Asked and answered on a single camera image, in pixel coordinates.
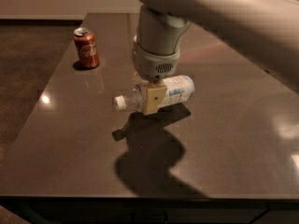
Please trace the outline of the grey-white gripper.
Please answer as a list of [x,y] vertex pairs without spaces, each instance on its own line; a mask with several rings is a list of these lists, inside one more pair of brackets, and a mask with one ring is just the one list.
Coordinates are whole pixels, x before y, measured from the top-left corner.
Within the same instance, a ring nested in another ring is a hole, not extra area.
[[[174,75],[180,51],[170,55],[156,55],[145,51],[137,43],[137,36],[133,40],[133,64],[139,76],[149,82],[171,77]],[[151,115],[156,113],[162,105],[167,92],[167,87],[163,82],[148,83],[142,88],[144,99],[144,113]]]

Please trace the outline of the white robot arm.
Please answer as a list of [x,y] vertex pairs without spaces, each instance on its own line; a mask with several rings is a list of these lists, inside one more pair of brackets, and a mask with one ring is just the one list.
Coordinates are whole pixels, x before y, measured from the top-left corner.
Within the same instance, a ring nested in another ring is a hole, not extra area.
[[180,39],[195,23],[289,87],[299,90],[299,2],[296,0],[139,0],[133,63],[148,82],[143,112],[163,106],[164,79],[174,74]]

